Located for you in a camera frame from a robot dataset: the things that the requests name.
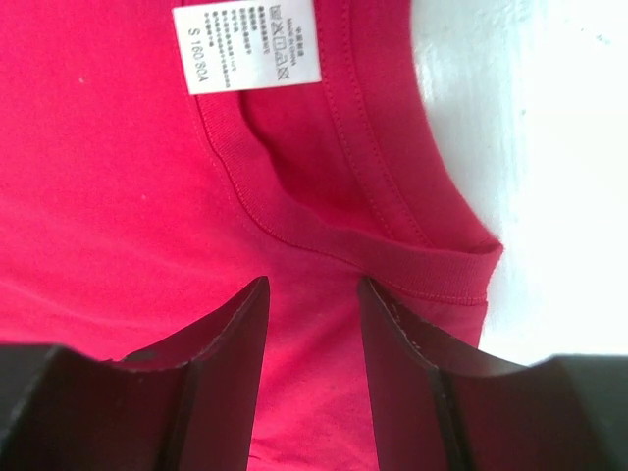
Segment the magenta t shirt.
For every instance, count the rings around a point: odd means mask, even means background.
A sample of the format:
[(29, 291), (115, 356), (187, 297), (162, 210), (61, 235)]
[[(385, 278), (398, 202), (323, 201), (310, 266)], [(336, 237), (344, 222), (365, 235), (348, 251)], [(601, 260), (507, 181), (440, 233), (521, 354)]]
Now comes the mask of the magenta t shirt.
[(1, 339), (119, 359), (271, 288), (251, 470), (378, 466), (357, 285), (477, 345), (502, 252), (445, 168), (407, 1), (311, 1), (311, 84), (191, 96), (172, 1), (1, 5)]

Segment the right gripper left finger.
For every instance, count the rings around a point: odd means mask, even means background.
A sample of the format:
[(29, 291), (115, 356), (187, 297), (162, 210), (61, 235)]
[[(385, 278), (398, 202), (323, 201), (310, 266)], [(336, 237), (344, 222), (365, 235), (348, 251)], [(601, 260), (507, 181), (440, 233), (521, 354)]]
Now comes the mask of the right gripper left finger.
[(243, 470), (270, 304), (266, 278), (121, 361), (1, 349), (5, 470)]

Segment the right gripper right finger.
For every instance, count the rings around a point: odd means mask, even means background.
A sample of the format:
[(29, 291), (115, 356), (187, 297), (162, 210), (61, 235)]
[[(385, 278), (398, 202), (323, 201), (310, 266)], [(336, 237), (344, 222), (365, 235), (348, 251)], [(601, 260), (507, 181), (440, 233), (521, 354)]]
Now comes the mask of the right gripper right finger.
[(626, 468), (625, 357), (526, 367), (458, 340), (371, 279), (359, 301), (381, 469)]

